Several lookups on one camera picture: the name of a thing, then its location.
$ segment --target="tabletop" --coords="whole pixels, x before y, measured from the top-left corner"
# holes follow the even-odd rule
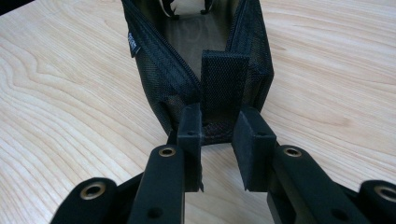
[[[281,145],[336,182],[396,182],[396,3],[261,0]],[[0,17],[0,223],[47,223],[69,191],[144,171],[167,136],[130,57],[120,0],[36,0]],[[186,223],[272,223],[229,144],[203,147]]]

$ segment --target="black mesh fabric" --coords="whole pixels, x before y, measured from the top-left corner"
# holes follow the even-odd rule
[[[166,18],[158,0],[122,3],[140,48],[135,59],[145,93],[165,131],[177,130],[185,105],[201,103],[204,145],[230,142],[241,106],[261,110],[274,77],[259,0],[218,0],[207,15],[186,17],[205,30],[195,42],[180,31],[173,35],[183,16],[180,21]],[[172,36],[180,39],[166,39]],[[201,74],[197,62],[202,63]]]

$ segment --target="screw hole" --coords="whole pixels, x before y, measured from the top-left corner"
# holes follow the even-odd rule
[[[159,218],[163,215],[163,210],[159,207],[153,207],[148,210],[148,217]]]
[[[160,156],[171,157],[176,154],[176,151],[171,147],[166,147],[160,150]]]
[[[291,147],[285,148],[284,152],[290,157],[301,157],[303,155],[300,150]]]
[[[349,217],[347,216],[347,213],[345,213],[344,211],[340,210],[340,209],[332,209],[332,215],[341,220],[341,221],[348,221]]]
[[[374,190],[381,198],[396,203],[396,189],[386,186],[376,186]]]
[[[94,182],[85,187],[79,196],[83,200],[92,200],[101,196],[106,191],[106,185],[103,182]]]

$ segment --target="fabric tag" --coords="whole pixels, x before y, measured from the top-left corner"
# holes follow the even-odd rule
[[[140,50],[140,47],[137,46],[137,44],[134,41],[134,37],[132,36],[131,32],[128,33],[128,42],[129,42],[129,47],[131,49],[131,56],[134,58],[134,56]]]

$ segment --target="wood grain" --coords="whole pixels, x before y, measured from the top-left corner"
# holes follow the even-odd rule
[[[267,1],[276,77],[262,115],[357,190],[396,182],[396,4]],[[0,223],[47,223],[79,182],[118,184],[166,141],[127,47],[120,1],[36,0],[0,17]],[[232,148],[203,148],[186,223],[272,223]]]

